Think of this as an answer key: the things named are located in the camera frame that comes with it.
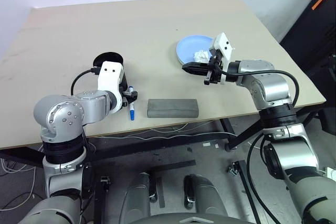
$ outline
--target black round object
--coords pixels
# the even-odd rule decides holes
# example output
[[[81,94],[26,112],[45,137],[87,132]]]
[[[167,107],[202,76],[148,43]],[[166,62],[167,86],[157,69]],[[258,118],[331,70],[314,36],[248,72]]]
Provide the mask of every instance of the black round object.
[[[259,115],[263,128],[275,128],[300,122],[291,103],[260,110]]]
[[[100,55],[98,55],[94,61],[93,61],[93,66],[94,67],[101,67],[103,65],[104,61],[112,61],[112,62],[119,62],[120,64],[123,65],[123,58],[120,54],[117,52],[104,52]]]
[[[238,73],[240,60],[236,60],[234,62],[230,62],[227,68],[228,73]],[[225,81],[236,82],[238,80],[238,76],[226,76]]]
[[[43,142],[46,160],[52,164],[63,164],[78,158],[84,151],[83,146],[84,139],[82,134],[71,141],[62,143]]]
[[[264,147],[266,166],[270,175],[276,179],[283,179],[282,168],[272,144]]]

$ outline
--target crumpled white tissue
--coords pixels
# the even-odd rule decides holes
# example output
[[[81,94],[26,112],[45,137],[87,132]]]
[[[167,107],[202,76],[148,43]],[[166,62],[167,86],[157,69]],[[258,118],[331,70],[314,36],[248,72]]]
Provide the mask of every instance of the crumpled white tissue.
[[[209,62],[209,54],[207,51],[200,50],[194,53],[194,60],[195,62],[200,63],[208,63]]]

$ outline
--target black table leg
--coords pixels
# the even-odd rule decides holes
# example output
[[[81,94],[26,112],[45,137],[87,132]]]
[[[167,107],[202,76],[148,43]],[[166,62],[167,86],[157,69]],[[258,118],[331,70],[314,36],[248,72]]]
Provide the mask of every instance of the black table leg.
[[[105,224],[106,195],[109,191],[110,185],[110,178],[107,176],[101,176],[97,180],[96,188],[94,191],[94,224]]]
[[[43,168],[44,153],[28,147],[0,150],[0,158]]]
[[[234,149],[237,145],[241,144],[243,141],[247,140],[254,134],[261,131],[263,127],[261,127],[261,121],[258,120],[254,124],[252,124],[248,129],[240,133],[237,137],[233,137],[232,139],[229,139],[229,142],[225,144],[225,150],[231,151]]]
[[[306,127],[307,124],[310,123],[310,121],[315,117],[316,114],[317,114],[317,111],[313,111],[313,112],[309,113],[309,115],[302,122],[304,127]]]
[[[233,130],[232,128],[232,125],[230,123],[230,120],[229,118],[222,118],[222,119],[219,119],[219,121],[221,122],[221,125],[223,127],[223,130],[225,132],[229,132],[229,133],[233,133],[235,134],[235,131]],[[233,141],[233,139],[236,138],[235,136],[232,136],[232,135],[228,135],[227,136],[227,139],[230,141]]]

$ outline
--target metal frame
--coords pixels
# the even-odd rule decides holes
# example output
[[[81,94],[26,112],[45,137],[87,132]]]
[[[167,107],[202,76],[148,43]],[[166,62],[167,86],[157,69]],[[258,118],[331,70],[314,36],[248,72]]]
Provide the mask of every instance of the metal frame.
[[[44,153],[29,147],[18,147],[0,150],[0,158],[43,168]]]
[[[106,195],[109,192],[110,185],[111,181],[107,176],[100,176],[96,181],[94,189],[94,224],[105,224]]]
[[[306,107],[301,109],[298,114],[303,114],[303,110],[305,110]],[[312,114],[309,114],[304,121],[305,124],[308,124],[310,120],[312,119]],[[230,121],[228,118],[220,119],[219,120],[222,127],[223,132],[230,132],[235,133]],[[145,143],[134,143],[134,144],[128,144],[128,145],[122,145],[112,148],[107,148],[104,150],[97,150],[95,154],[93,154],[90,157],[90,161],[96,162],[102,159],[106,158],[112,158],[112,157],[118,157],[123,155],[129,155],[133,153],[138,152],[147,152],[147,151],[153,151],[158,150],[162,148],[169,148],[169,147],[175,147],[180,145],[187,145],[187,144],[193,144],[193,143],[199,143],[199,142],[206,142],[206,141],[212,141],[217,139],[227,139],[228,143],[225,144],[225,150],[231,151],[236,148],[237,145],[241,144],[243,141],[247,140],[254,134],[261,131],[263,128],[261,126],[261,121],[258,120],[254,124],[252,124],[248,129],[240,133],[237,137],[232,135],[227,136],[221,136],[219,137],[218,134],[206,134],[206,135],[194,135],[193,137],[174,137],[167,141],[164,138],[157,138],[154,140],[146,141]],[[0,150],[0,158],[4,158],[6,160],[10,161],[16,161],[22,164],[27,164],[31,166],[36,167],[43,167],[42,160],[43,160],[44,154],[36,151],[34,149],[31,149],[29,147],[18,147],[18,148],[10,148],[10,149],[3,149]]]

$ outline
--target white cable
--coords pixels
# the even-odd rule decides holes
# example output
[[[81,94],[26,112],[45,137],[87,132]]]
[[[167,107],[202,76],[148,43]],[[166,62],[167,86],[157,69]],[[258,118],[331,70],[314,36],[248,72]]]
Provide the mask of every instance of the white cable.
[[[187,123],[185,125],[183,125],[181,128],[177,129],[177,130],[174,130],[174,131],[158,131],[158,130],[155,130],[155,129],[151,129],[151,131],[155,131],[155,132],[159,132],[159,133],[173,133],[173,132],[176,132],[176,131],[180,131],[181,129],[184,129],[187,127]]]
[[[163,138],[163,139],[172,139],[178,136],[200,136],[200,135],[209,135],[209,134],[225,134],[225,135],[232,135],[232,136],[237,136],[236,134],[230,133],[230,132],[206,132],[206,133],[200,133],[196,135],[176,135],[176,136],[170,136],[170,137],[163,137],[163,136],[154,136],[154,137],[149,137],[149,138],[143,138],[139,136],[130,136],[130,138],[137,138],[141,140],[151,140],[154,138]],[[125,139],[128,138],[127,136],[123,137],[116,137],[116,136],[95,136],[94,138],[111,138],[111,139]]]
[[[260,147],[258,147],[258,146],[254,146],[253,148],[260,150]]]
[[[191,129],[188,129],[188,130],[183,130],[183,131],[181,131],[181,132],[191,131],[191,130],[194,130],[194,129],[196,129],[196,128],[202,127],[202,126],[204,126],[205,124],[212,123],[212,122],[214,122],[214,120],[211,120],[211,121],[209,121],[209,122],[203,123],[203,124],[201,124],[201,125],[199,125],[199,126],[193,127],[193,128],[191,128]]]
[[[11,169],[11,168],[7,167],[6,164],[4,164],[4,163],[5,163],[4,160],[1,159],[1,166],[2,166],[2,169],[3,169],[5,172],[7,172],[7,173],[27,172],[27,171],[29,171],[29,170],[34,169],[34,167],[33,167],[33,168],[30,168],[30,169],[23,170],[23,168],[25,168],[25,167],[27,166],[27,165],[24,165],[24,166],[21,167],[19,170],[14,170],[14,169]]]
[[[186,125],[188,125],[188,124],[186,124],[186,125],[184,125],[183,127],[179,128],[179,129],[176,130],[176,131],[179,131],[179,132],[191,131],[191,130],[194,130],[194,129],[196,129],[196,128],[202,127],[203,125],[208,124],[208,123],[212,123],[212,122],[214,122],[214,120],[211,120],[211,121],[209,121],[209,122],[203,123],[203,124],[201,124],[201,125],[199,125],[199,126],[196,126],[196,127],[194,127],[194,128],[188,129],[188,130],[180,131],[180,130],[183,129]],[[172,127],[159,128],[159,129],[160,129],[160,130],[163,130],[163,129],[172,129]],[[124,136],[124,137],[134,136],[134,135],[143,134],[143,133],[151,132],[151,131],[157,131],[157,132],[160,132],[160,131],[155,130],[155,129],[149,129],[148,131],[138,132],[138,133],[134,133],[134,134],[130,134],[130,135]],[[175,130],[174,130],[174,131],[164,131],[164,132],[161,132],[161,133],[171,133],[171,132],[176,132],[176,131],[175,131]]]
[[[0,209],[0,211],[10,211],[10,210],[14,210],[20,206],[22,206],[24,203],[26,203],[29,198],[31,197],[33,190],[34,190],[34,185],[35,185],[35,175],[36,175],[36,167],[34,167],[34,176],[33,176],[33,184],[32,184],[32,189],[30,190],[29,196],[26,198],[25,201],[23,201],[21,204],[17,205],[16,207],[12,207],[12,208],[6,208],[6,209]]]

